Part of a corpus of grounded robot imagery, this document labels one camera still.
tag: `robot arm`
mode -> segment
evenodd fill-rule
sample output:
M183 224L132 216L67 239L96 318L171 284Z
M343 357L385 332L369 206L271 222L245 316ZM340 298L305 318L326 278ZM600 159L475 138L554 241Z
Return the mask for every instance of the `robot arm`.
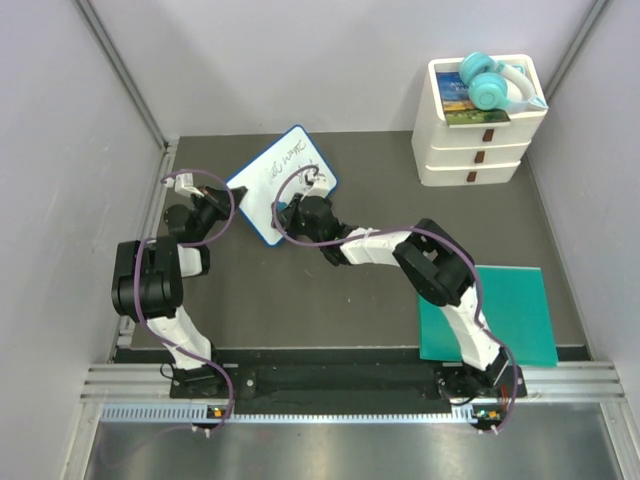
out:
M476 324L478 302L473 277L468 267L445 245L419 233L393 232L369 237L377 232L343 224L333 215L328 187L322 175L307 178L311 185L304 195L296 194L278 212L278 220L292 236L306 236L314 242L365 235L341 245L320 247L333 265L373 263L400 267L417 292L440 307L453 329L462 353L463 364L484 386L494 386L508 364L506 353L490 339L484 315ZM435 222L421 220L416 228L427 230L457 243Z
M193 208L173 205L164 213L169 235L149 243L144 250L140 275L140 302L148 328L174 345L165 343L173 355L176 373L209 370L203 362L178 351L178 347L199 357L215 360L215 349L194 326L183 301L182 279L206 275L209 272L209 249L206 245L181 246L202 242L216 221L229 218L231 207L228 193L211 187L193 186L191 174L178 175L165 184L175 186L176 193L191 198ZM246 188L232 190L236 205ZM120 315L139 322L134 305L133 275L140 242L118 245L111 288L113 306Z
M139 241L118 245L111 297L120 315L136 315L133 300L133 271ZM203 273L200 252L179 246L173 236L159 237L144 250L140 276L140 302L147 326L156 335L174 343L165 346L175 359L176 368L191 370L203 363L177 351L177 347L200 357L212 358L212 345L193 325L182 305L182 278Z

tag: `metal floor panel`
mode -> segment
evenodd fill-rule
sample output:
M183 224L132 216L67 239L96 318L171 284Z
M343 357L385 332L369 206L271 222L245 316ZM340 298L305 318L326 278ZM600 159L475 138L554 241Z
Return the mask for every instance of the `metal floor panel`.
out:
M101 424L96 443L116 462L163 428ZM597 404L520 405L497 438L473 432L462 425L231 424L207 440L172 431L115 469L94 449L86 478L622 479Z

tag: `gray table surface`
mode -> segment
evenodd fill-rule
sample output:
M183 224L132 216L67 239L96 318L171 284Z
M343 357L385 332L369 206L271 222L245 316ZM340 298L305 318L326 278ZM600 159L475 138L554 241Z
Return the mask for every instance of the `gray table surface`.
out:
M478 264L541 267L556 343L585 343L528 165L503 185L427 188L418 180L410 132L312 137L340 181L331 197L340 220L382 228L430 217ZM277 138L183 137L174 169L201 168L229 178ZM185 201L169 193L165 204ZM159 233L166 233L164 225ZM417 295L398 268L333 267L315 249L270 248L241 215L211 246L211 260L208 276L185 280L184 305L216 346L419 342ZM156 340L136 329L132 348L149 347L157 348Z

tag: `drawer handle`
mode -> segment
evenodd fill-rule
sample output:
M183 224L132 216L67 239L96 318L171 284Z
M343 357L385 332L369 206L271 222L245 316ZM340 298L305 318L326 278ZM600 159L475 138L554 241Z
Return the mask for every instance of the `drawer handle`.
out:
M484 131L484 135L482 136L483 142L490 142L493 140L493 128L488 128Z

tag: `whiteboard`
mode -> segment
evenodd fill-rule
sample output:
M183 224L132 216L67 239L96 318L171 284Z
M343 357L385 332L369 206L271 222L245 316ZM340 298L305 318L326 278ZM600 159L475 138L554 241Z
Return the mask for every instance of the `whiteboard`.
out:
M296 125L227 182L230 188L247 187L240 210L267 245L274 246L282 240L282 235L271 226L271 205L276 194L287 177L305 165L316 165L327 177L330 190L338 184L306 130ZM304 181L305 173L289 183L280 201L289 203L296 193L311 188Z

